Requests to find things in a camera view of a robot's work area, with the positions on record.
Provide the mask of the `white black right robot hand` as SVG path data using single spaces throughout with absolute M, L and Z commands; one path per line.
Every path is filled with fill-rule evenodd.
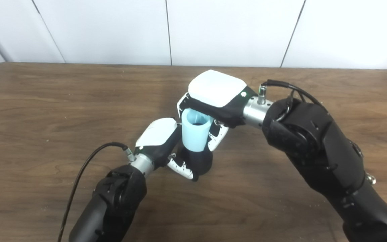
M 177 103 L 185 128 L 183 143 L 192 151 L 214 151 L 230 128 L 262 126 L 267 104 L 243 80 L 207 70 L 196 76 Z

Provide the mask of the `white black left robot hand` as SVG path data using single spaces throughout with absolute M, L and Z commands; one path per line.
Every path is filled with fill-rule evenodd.
M 161 118 L 149 124 L 135 144 L 134 159 L 130 164 L 147 178 L 160 167 L 169 167 L 184 178 L 197 181 L 198 175 L 173 152 L 182 138 L 181 124 L 174 118 Z

